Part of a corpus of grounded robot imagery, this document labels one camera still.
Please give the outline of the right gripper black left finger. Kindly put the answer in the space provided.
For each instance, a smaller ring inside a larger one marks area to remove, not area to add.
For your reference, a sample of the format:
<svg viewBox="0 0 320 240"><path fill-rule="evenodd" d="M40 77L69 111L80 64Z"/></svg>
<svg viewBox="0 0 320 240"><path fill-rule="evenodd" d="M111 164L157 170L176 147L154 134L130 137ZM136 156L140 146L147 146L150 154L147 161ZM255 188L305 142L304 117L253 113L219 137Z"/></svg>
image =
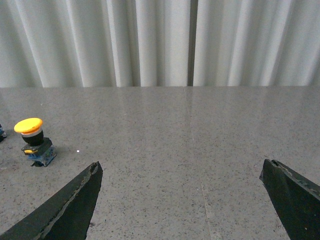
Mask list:
<svg viewBox="0 0 320 240"><path fill-rule="evenodd" d="M2 240L85 240L101 189L93 162L46 202L0 235Z"/></svg>

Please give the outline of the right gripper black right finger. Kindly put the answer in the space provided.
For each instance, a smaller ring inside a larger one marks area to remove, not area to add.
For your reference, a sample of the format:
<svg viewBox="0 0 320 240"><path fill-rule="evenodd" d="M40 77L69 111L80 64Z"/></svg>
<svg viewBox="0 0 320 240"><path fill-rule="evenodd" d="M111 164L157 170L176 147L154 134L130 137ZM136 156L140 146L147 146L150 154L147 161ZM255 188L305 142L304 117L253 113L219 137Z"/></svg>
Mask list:
<svg viewBox="0 0 320 240"><path fill-rule="evenodd" d="M291 240L320 238L320 186L277 160L265 159L259 179Z"/></svg>

